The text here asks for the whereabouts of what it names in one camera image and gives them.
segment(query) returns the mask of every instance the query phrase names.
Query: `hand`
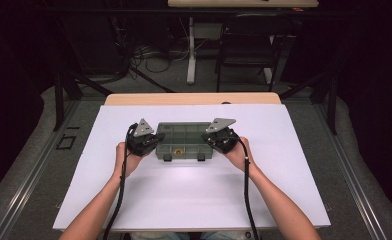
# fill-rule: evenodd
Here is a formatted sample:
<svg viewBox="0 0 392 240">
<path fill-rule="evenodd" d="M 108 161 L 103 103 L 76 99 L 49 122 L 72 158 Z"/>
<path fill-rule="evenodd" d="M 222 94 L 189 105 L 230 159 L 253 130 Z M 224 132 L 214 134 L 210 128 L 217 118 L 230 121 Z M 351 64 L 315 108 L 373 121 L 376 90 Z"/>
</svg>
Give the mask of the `hand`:
<svg viewBox="0 0 392 240">
<path fill-rule="evenodd" d="M 115 169 L 112 177 L 119 178 L 122 173 L 122 163 L 124 162 L 124 154 L 125 154 L 126 144 L 125 142 L 118 143 L 116 147 L 116 161 L 115 161 Z M 125 177 L 127 178 L 134 170 L 136 170 L 140 161 L 144 158 L 136 156 L 134 154 L 130 154 L 127 157 L 127 167 L 125 170 Z"/>
<path fill-rule="evenodd" d="M 256 167 L 255 161 L 253 160 L 253 157 L 252 157 L 252 152 L 250 151 L 248 139 L 245 137 L 240 137 L 240 140 L 242 140 L 243 144 L 245 144 L 246 149 L 248 151 L 248 156 L 249 156 L 249 161 L 250 161 L 249 166 L 251 168 Z M 226 156 L 228 158 L 228 160 L 230 160 L 230 162 L 235 167 L 244 171 L 244 169 L 245 169 L 245 151 L 243 150 L 243 146 L 240 142 L 238 142 L 236 144 L 236 146 L 231 151 L 229 151 L 227 154 L 225 154 L 224 156 Z"/>
</svg>

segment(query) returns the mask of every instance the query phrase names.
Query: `white table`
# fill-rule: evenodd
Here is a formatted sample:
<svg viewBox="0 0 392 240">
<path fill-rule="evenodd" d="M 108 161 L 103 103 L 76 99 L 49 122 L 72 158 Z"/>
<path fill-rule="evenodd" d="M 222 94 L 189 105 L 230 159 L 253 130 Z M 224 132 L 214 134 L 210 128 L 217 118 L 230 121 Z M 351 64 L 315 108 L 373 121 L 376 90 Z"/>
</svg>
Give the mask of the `white table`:
<svg viewBox="0 0 392 240">
<path fill-rule="evenodd" d="M 314 226 L 330 225 L 289 114 L 286 107 L 279 104 L 276 94 L 123 96 L 126 97 L 112 95 L 107 100 L 109 105 L 101 107 L 54 229 L 65 229 L 104 186 L 112 173 L 116 144 L 124 141 L 128 127 L 141 118 L 154 129 L 159 122 L 210 122 L 216 117 L 236 119 L 230 127 L 249 138 L 257 165 L 298 204 Z M 216 104 L 224 101 L 233 104 Z M 144 105 L 149 102 L 155 105 Z M 243 173 L 215 151 L 213 158 L 205 162 L 196 159 L 164 162 L 152 152 L 127 179 L 122 208 L 112 230 L 250 229 L 243 180 Z M 276 227 L 252 183 L 249 198 L 257 228 Z"/>
<path fill-rule="evenodd" d="M 178 8 L 313 8 L 318 6 L 317 0 L 168 0 L 169 7 Z M 193 17 L 189 21 L 189 66 L 187 84 L 194 84 L 196 71 L 196 54 L 194 46 Z"/>
</svg>

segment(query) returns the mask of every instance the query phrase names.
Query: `black chair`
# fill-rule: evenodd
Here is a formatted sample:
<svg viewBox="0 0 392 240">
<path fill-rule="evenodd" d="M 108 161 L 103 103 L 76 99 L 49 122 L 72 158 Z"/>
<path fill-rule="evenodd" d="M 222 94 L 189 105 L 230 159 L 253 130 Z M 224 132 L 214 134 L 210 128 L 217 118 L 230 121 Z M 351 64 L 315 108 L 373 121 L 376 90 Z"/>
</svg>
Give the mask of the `black chair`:
<svg viewBox="0 0 392 240">
<path fill-rule="evenodd" d="M 215 66 L 217 92 L 220 89 L 221 66 L 260 68 L 259 73 L 264 68 L 272 69 L 271 92 L 282 45 L 292 27 L 292 21 L 283 15 L 240 13 L 228 18 L 221 28 Z"/>
</svg>

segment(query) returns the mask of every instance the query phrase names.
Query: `white paper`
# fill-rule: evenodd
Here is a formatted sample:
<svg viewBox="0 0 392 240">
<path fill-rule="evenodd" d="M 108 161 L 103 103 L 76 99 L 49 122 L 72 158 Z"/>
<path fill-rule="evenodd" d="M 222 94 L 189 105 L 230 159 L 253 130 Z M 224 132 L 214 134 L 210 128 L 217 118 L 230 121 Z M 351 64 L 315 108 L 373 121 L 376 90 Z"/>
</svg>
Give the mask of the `white paper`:
<svg viewBox="0 0 392 240">
<path fill-rule="evenodd" d="M 54 229 L 65 229 L 112 174 L 115 147 L 128 127 L 144 118 L 159 122 L 236 119 L 230 126 L 247 137 L 257 165 L 305 212 L 314 226 L 330 225 L 318 189 L 284 105 L 102 106 L 77 165 Z M 214 151 L 212 159 L 158 160 L 153 151 L 126 180 L 122 207 L 112 230 L 231 230 L 250 228 L 243 195 L 244 175 Z M 250 182 L 257 228 L 276 227 Z M 114 201 L 111 213 L 115 208 Z"/>
</svg>

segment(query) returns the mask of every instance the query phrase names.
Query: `gray box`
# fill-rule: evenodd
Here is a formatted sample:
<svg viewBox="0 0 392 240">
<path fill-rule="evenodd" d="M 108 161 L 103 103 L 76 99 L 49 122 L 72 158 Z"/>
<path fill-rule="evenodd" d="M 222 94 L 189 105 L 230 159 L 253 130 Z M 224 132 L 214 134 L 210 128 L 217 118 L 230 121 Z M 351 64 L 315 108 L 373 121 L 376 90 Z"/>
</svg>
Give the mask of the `gray box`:
<svg viewBox="0 0 392 240">
<path fill-rule="evenodd" d="M 172 159 L 204 161 L 212 158 L 212 148 L 201 137 L 210 124 L 210 122 L 159 123 L 156 133 L 163 133 L 165 137 L 156 146 L 156 156 L 164 161 Z"/>
</svg>

